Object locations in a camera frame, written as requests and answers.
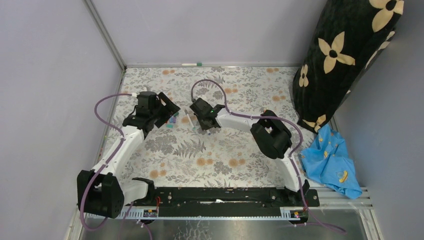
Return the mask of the white pen grey teal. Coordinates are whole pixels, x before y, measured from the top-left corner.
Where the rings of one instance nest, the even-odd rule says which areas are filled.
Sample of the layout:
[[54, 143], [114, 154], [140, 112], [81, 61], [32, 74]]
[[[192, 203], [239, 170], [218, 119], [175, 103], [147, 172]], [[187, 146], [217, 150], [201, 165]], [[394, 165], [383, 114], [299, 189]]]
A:
[[185, 115], [186, 115], [186, 117], [187, 117], [187, 119], [188, 119], [188, 122], [189, 122], [189, 124], [190, 124], [190, 126], [191, 126], [192, 130], [193, 130], [193, 131], [195, 131], [195, 130], [196, 130], [196, 127], [195, 127], [195, 125], [193, 124], [193, 121], [192, 121], [192, 119], [191, 119], [191, 117], [190, 117], [190, 114], [189, 114], [188, 110], [187, 110], [187, 109], [185, 109], [185, 110], [184, 110], [184, 112], [185, 112]]

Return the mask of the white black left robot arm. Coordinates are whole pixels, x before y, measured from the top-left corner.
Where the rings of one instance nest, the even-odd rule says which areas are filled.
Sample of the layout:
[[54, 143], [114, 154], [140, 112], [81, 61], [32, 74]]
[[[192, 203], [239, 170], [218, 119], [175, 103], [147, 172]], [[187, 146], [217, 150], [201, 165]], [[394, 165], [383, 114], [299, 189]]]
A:
[[148, 206], [155, 201], [153, 180], [136, 177], [125, 182], [122, 173], [149, 132], [164, 125], [180, 108], [163, 92], [142, 91], [132, 93], [132, 97], [137, 99], [137, 104], [123, 120], [122, 127], [117, 128], [120, 137], [91, 170], [81, 170], [77, 176], [81, 214], [115, 219], [132, 202]]

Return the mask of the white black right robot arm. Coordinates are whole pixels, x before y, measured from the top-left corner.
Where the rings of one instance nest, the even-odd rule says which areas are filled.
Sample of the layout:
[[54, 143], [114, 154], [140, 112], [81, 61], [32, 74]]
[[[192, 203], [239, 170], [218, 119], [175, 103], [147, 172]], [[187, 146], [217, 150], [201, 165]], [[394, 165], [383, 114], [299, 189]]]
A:
[[195, 100], [190, 109], [204, 131], [211, 128], [230, 128], [251, 133], [262, 154], [275, 160], [284, 187], [288, 190], [287, 201], [293, 206], [299, 206], [307, 199], [305, 190], [301, 188], [301, 177], [297, 174], [299, 168], [289, 159], [289, 153], [293, 149], [292, 133], [273, 111], [248, 115], [232, 112], [221, 104], [213, 107], [202, 98]]

